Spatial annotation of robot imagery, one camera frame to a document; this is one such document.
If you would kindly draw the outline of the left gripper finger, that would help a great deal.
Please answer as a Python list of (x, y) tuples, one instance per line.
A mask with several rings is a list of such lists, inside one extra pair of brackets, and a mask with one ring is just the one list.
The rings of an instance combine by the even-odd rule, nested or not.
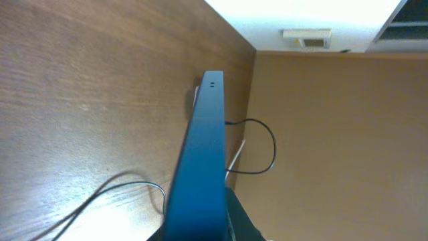
[(226, 187), (227, 237), (229, 241), (265, 241), (261, 232), (253, 225), (234, 191)]

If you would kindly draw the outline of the blue screen Galaxy smartphone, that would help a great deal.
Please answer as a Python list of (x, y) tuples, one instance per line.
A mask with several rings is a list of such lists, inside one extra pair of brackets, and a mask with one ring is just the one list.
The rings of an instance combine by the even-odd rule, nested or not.
[(173, 178), (163, 240), (224, 240), (225, 103), (222, 71), (206, 71)]

